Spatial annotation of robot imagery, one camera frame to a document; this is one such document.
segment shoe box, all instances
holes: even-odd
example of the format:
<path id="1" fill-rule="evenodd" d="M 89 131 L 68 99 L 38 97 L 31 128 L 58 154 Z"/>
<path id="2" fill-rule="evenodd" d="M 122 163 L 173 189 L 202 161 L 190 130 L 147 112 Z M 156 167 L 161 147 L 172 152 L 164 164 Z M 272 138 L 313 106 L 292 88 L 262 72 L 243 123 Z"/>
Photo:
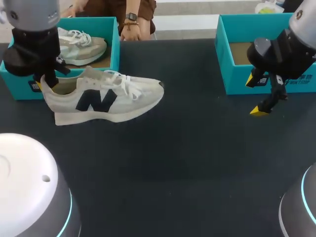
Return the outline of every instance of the shoe box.
<path id="1" fill-rule="evenodd" d="M 219 16 L 215 48 L 228 95 L 271 92 L 270 81 L 266 86 L 245 86 L 253 68 L 248 61 L 247 50 L 256 38 L 276 39 L 289 28 L 291 16 L 292 13 Z M 286 91 L 316 92 L 316 63 L 299 79 L 289 80 Z"/>
<path id="2" fill-rule="evenodd" d="M 79 17 L 79 18 L 62 18 L 57 25 L 65 30 L 83 31 L 92 37 L 104 38 L 108 47 L 105 54 L 96 62 L 90 64 L 98 70 L 119 70 L 119 51 L 120 41 L 117 20 L 115 17 Z M 85 66 L 67 66 L 71 72 L 66 76 L 56 72 L 57 77 L 70 78 L 76 77 L 84 71 Z M 33 76 L 17 77 L 10 74 L 2 62 L 0 65 L 0 75 L 12 96 L 16 100 L 34 100 L 43 99 L 38 85 Z"/>

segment white shoelace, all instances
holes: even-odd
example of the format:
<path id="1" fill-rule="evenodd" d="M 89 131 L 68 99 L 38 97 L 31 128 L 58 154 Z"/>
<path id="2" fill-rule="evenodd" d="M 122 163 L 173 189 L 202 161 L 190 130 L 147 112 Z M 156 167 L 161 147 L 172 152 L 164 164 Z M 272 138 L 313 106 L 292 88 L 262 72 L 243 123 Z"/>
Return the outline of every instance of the white shoelace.
<path id="1" fill-rule="evenodd" d="M 85 32 L 80 32 L 77 30 L 72 30 L 68 32 L 69 34 L 73 34 L 72 41 L 69 44 L 79 43 L 82 46 L 88 46 L 92 43 L 91 36 L 86 34 Z"/>
<path id="2" fill-rule="evenodd" d="M 111 70 L 106 70 L 104 72 L 113 74 L 113 76 L 111 78 L 102 78 L 102 80 L 106 82 L 105 85 L 101 85 L 102 88 L 115 89 L 120 87 L 123 89 L 125 95 L 127 95 L 131 100 L 137 100 L 142 95 L 142 89 L 130 81 L 130 76 L 126 76 Z M 117 79 L 120 80 L 120 84 L 115 84 Z"/>

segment black table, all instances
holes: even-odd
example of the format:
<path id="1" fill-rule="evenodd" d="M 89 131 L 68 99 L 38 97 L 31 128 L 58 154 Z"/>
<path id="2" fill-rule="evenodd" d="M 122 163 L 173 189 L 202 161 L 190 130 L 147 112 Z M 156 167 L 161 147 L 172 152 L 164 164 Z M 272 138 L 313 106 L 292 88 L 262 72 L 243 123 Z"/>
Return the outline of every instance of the black table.
<path id="1" fill-rule="evenodd" d="M 121 72 L 162 80 L 165 96 L 120 124 L 56 127 L 44 101 L 14 101 L 0 80 L 0 132 L 53 153 L 83 237 L 282 236 L 281 197 L 316 161 L 316 95 L 291 94 L 270 116 L 251 117 L 264 96 L 225 95 L 213 45 L 122 43 Z"/>

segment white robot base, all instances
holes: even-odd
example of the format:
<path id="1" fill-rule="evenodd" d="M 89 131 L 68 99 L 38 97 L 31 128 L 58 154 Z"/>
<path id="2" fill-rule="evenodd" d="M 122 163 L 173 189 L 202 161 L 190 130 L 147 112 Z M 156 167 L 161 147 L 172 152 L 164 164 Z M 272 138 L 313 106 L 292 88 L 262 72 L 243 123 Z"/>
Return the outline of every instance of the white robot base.
<path id="1" fill-rule="evenodd" d="M 316 236 L 316 164 L 283 196 L 278 218 L 284 237 Z"/>
<path id="2" fill-rule="evenodd" d="M 80 236 L 75 199 L 38 141 L 0 134 L 0 190 L 1 237 Z"/>

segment n logo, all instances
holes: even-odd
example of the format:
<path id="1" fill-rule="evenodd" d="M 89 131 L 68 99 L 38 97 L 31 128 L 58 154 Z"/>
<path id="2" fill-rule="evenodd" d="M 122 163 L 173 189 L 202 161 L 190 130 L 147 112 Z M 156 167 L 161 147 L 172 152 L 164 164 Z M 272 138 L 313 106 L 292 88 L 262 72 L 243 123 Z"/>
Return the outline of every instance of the n logo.
<path id="1" fill-rule="evenodd" d="M 110 89 L 101 100 L 101 94 L 99 90 L 86 90 L 76 106 L 76 110 L 87 111 L 91 105 L 94 111 L 108 112 L 117 95 Z"/>

